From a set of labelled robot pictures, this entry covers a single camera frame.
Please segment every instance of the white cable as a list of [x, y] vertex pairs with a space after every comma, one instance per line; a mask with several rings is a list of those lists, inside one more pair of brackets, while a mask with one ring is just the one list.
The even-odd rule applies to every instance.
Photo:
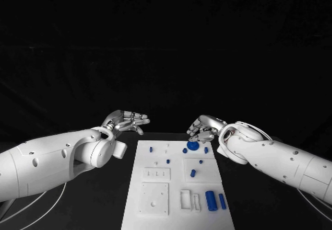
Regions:
[[31, 205], [33, 205], [33, 203], [38, 200], [38, 198], [43, 196], [43, 194], [37, 197], [37, 199], [15, 213], [15, 214], [12, 214], [9, 217], [7, 217], [5, 219], [2, 219], [1, 221], [0, 221], [0, 224], [4, 222], [4, 221], [7, 221], [9, 218], [12, 218], [20, 212], [22, 212]]
[[314, 196], [313, 196], [313, 198], [332, 210], [332, 207], [328, 206], [328, 205], [326, 205], [321, 201], [320, 201], [320, 199], [317, 199]]
[[56, 202], [53, 203], [53, 206], [51, 206], [50, 209], [47, 210], [47, 212], [41, 215], [41, 217], [40, 217], [31, 224], [28, 224], [28, 225], [27, 225], [24, 228], [21, 228], [20, 230], [22, 230], [22, 229], [25, 229], [28, 226], [31, 226], [31, 225], [46, 216], [46, 214], [48, 213], [48, 211], [50, 211], [51, 208], [54, 207], [54, 205], [56, 205], [56, 203], [57, 203], [57, 201], [59, 201], [59, 199], [60, 199], [60, 197], [61, 197], [63, 191], [64, 191], [64, 189], [61, 189], [60, 196], [59, 196]]
[[[262, 132], [262, 130], [259, 130], [255, 126], [252, 126], [251, 124], [246, 123], [248, 126], [251, 126], [253, 129], [256, 129], [256, 131], [265, 136], [265, 138], [268, 140], [272, 140], [271, 137]], [[305, 201], [308, 202], [308, 204], [313, 206], [313, 208], [318, 211], [318, 213], [327, 218], [328, 221], [332, 221], [332, 219], [321, 213], [321, 211], [315, 208], [315, 206], [311, 204], [311, 202], [308, 201], [308, 199], [304, 197]], [[328, 208], [332, 209], [318, 199], [317, 201]]]
[[327, 218], [328, 221], [332, 221], [332, 219], [320, 212], [320, 210], [314, 207], [314, 205], [311, 204], [311, 202], [308, 201], [308, 199], [304, 197], [305, 201], [308, 202], [308, 204], [313, 206], [313, 208], [318, 211], [318, 213]]

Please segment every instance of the blue object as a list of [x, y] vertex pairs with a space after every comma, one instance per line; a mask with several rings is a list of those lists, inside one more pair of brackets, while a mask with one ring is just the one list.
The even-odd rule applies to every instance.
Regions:
[[217, 207], [216, 207], [216, 199], [214, 199], [214, 193], [213, 191], [207, 191], [204, 192], [204, 196], [206, 196], [206, 202], [207, 202], [207, 208], [209, 211], [216, 211]]
[[194, 141], [194, 142], [187, 142], [186, 143], [186, 146], [187, 146], [187, 148], [190, 149], [190, 150], [197, 150], [199, 149], [199, 143]]
[[194, 177], [194, 174], [196, 174], [196, 170], [193, 169], [190, 173], [190, 177]]
[[226, 209], [226, 204], [225, 204], [225, 200], [223, 200], [223, 195], [219, 194], [219, 202], [220, 202], [220, 208]]

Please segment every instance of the black tabletop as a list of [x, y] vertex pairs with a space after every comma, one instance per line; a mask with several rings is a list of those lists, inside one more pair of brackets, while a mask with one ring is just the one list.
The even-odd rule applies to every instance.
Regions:
[[[61, 198], [44, 217], [27, 230], [121, 229], [122, 214], [129, 187], [134, 154], [138, 140], [186, 141], [187, 134], [122, 132], [118, 141], [128, 145], [123, 158], [110, 158], [102, 168], [83, 172], [66, 183]], [[212, 142], [222, 185], [236, 230], [314, 229], [330, 230], [332, 222], [317, 213], [297, 190], [240, 165], [217, 152], [217, 140]], [[51, 207], [63, 185], [46, 192], [37, 202], [9, 220], [1, 230], [18, 230]], [[15, 213], [38, 195], [15, 200], [5, 216]]]

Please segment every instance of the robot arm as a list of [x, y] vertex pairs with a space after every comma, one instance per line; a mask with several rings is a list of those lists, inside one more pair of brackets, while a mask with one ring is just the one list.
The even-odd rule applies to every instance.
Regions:
[[275, 180], [332, 204], [332, 162], [278, 141], [264, 140], [265, 133], [249, 127], [201, 115], [187, 130], [188, 141], [210, 141], [217, 135], [217, 153], [239, 164], [249, 163]]
[[99, 127], [33, 139], [0, 154], [0, 202], [38, 194], [82, 172], [99, 168], [110, 156], [122, 158], [126, 145], [115, 141], [121, 131], [142, 135], [136, 125], [145, 115], [113, 111]]

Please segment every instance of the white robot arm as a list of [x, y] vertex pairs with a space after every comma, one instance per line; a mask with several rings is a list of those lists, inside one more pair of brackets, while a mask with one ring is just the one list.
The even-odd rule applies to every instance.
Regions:
[[82, 172], [99, 168], [110, 156], [122, 158], [121, 131], [147, 124], [147, 115], [116, 110], [99, 127], [33, 139], [0, 154], [0, 202], [38, 194]]
[[274, 141], [243, 122], [226, 124], [200, 115], [187, 132], [188, 141], [210, 141], [217, 135], [217, 153], [251, 166], [279, 182], [310, 193], [332, 204], [332, 162], [308, 152]]

